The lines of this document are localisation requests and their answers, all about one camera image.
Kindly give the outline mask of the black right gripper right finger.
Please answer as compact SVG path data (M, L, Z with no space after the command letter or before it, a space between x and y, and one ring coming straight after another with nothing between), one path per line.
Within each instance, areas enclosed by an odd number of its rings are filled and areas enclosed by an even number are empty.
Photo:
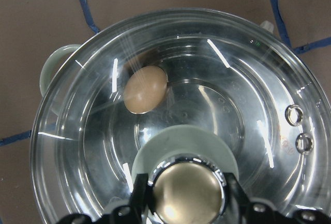
M225 209L230 223L330 223L318 210L299 209L287 217L261 200L248 198L233 173L225 173Z

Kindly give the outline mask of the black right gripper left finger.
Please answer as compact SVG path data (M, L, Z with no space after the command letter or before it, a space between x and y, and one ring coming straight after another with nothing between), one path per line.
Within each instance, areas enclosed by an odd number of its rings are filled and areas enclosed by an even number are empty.
M102 215L95 221L87 214L76 213L63 217L58 223L142 223L142 215L147 208L149 198L148 174L138 174L128 203L115 207L110 213Z

